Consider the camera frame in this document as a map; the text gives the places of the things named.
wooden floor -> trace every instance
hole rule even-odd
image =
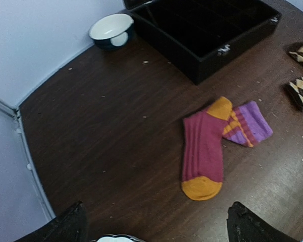
[[[303,75],[283,50],[303,41],[303,13],[266,1],[284,15],[276,33],[199,86],[138,39],[117,52],[90,48],[21,105],[30,151],[57,214],[82,200],[90,238],[228,241],[227,210],[241,201],[303,238],[303,113],[281,88]],[[223,188],[195,202],[180,189],[182,118],[219,96],[234,105],[257,101],[274,134],[253,149],[224,140]]]

purple sock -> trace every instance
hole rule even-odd
[[[228,123],[223,138],[248,147],[257,145],[273,134],[254,101],[234,108]]]

baseboard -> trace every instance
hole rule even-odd
[[[13,117],[16,115],[16,110],[16,107],[11,107],[0,99],[0,112],[8,115],[9,117]]]
[[[27,139],[26,139],[26,134],[23,128],[22,124],[22,119],[21,119],[21,113],[20,110],[17,109],[16,116],[15,116],[15,121],[17,122],[17,132],[20,134],[21,142],[22,142],[22,148],[25,153],[26,161],[27,161],[27,168],[31,171],[32,177],[34,179],[34,188],[36,190],[36,193],[40,199],[40,202],[42,204],[42,208],[44,211],[44,214],[47,218],[47,221],[51,221],[52,219],[55,218],[55,213],[51,207],[51,204],[49,203],[47,196],[45,194],[45,191],[41,185],[40,179],[38,177],[36,167],[34,165],[34,162],[32,160],[28,144],[27,144]]]
[[[32,88],[19,102],[18,107],[37,89],[39,88],[45,81],[47,81],[49,78],[51,78],[56,72],[58,72],[61,68],[63,68],[65,65],[67,65],[71,60],[73,60],[75,57],[79,56],[83,52],[85,52],[87,49],[92,47],[94,44],[90,43],[84,48],[80,49],[78,52],[76,52],[74,55],[72,55],[70,58],[68,58],[66,61],[64,61],[57,69],[55,69],[53,72],[51,72],[46,78],[44,78],[42,81],[40,81],[34,88]]]

sock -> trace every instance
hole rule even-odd
[[[253,147],[273,134],[256,102],[251,101],[233,109],[223,132],[223,138]]]
[[[209,108],[185,118],[182,190],[192,200],[207,200],[219,193],[223,181],[221,139],[232,103],[219,98]]]
[[[296,106],[303,111],[303,77],[290,81],[286,85],[286,90],[290,93]]]
[[[303,66],[303,43],[294,43],[288,49],[288,54]]]

black case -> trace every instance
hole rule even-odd
[[[260,0],[124,0],[135,30],[195,84],[271,35],[281,14]]]

